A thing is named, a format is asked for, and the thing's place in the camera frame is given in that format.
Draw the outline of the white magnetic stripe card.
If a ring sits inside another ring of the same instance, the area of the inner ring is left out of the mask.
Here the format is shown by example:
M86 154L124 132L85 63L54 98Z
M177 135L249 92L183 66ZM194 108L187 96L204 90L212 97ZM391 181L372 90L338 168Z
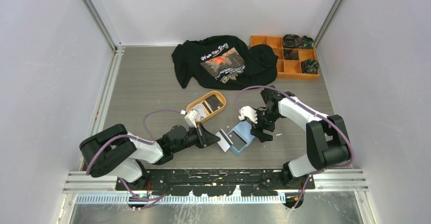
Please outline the white magnetic stripe card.
M225 133L223 129L220 129L215 135L219 137L217 144L220 146L223 152L227 152L233 145L229 136Z

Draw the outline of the blue leather card holder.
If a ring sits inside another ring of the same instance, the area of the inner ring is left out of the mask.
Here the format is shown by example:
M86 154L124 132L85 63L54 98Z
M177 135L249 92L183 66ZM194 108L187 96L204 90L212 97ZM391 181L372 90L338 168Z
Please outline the blue leather card holder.
M252 125L248 121L240 121L227 134L231 142L230 150L234 155L239 156L255 139L251 134Z

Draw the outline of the yellow oval tray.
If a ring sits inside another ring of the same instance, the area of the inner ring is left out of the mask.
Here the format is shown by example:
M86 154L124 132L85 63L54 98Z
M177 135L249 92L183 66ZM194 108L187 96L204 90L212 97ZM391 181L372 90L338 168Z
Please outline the yellow oval tray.
M196 123L204 123L222 112L226 105L225 97L216 90L210 91L186 107L186 112L192 111Z

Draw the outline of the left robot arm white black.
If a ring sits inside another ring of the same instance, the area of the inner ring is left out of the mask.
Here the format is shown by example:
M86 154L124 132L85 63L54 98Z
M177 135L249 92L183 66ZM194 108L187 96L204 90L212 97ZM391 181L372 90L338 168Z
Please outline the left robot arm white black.
M203 149L220 139L199 123L189 129L175 125L161 138L151 141L130 133L119 123L83 140L79 150L87 164L87 175L116 176L128 186L141 190L150 180L143 162L163 165L177 152L192 146Z

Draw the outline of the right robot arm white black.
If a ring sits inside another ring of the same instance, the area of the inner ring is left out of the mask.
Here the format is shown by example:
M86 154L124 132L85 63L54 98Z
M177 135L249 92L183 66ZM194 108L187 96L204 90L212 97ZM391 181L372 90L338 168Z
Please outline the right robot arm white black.
M281 181L294 189L311 173L352 160L344 120L339 115L321 114L290 92L282 93L269 86L260 95L265 107L253 113L251 134L260 142L273 140L275 122L288 118L305 131L306 153L282 166Z

